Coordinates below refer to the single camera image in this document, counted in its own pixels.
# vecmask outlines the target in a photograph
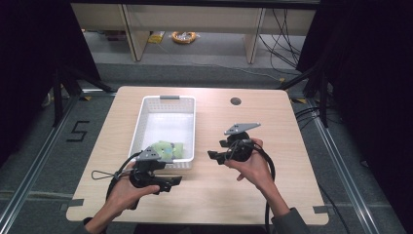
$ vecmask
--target green item on floor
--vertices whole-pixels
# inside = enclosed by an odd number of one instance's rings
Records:
[[[153,143],[152,148],[161,156],[162,160],[173,160],[183,158],[183,143],[172,143],[160,140]]]

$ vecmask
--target wooden table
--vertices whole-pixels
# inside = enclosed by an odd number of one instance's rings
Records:
[[[246,179],[236,181],[238,172],[210,160],[207,151],[224,151],[218,141],[235,123],[259,122],[248,131],[264,141],[265,151],[276,166],[276,184],[290,207],[295,207],[307,224],[323,225],[328,215],[315,214],[324,206],[310,160],[284,91],[122,87],[119,89],[91,158],[73,199],[83,206],[70,207],[69,220],[93,216],[104,204],[110,179],[93,180],[93,170],[114,173],[129,155],[139,108],[145,96],[193,96],[196,98],[195,159],[191,170],[155,171],[157,175],[183,176],[170,193],[140,199],[135,211],[125,211],[117,221],[149,223],[263,224],[265,199]],[[234,105],[231,98],[240,98]]]

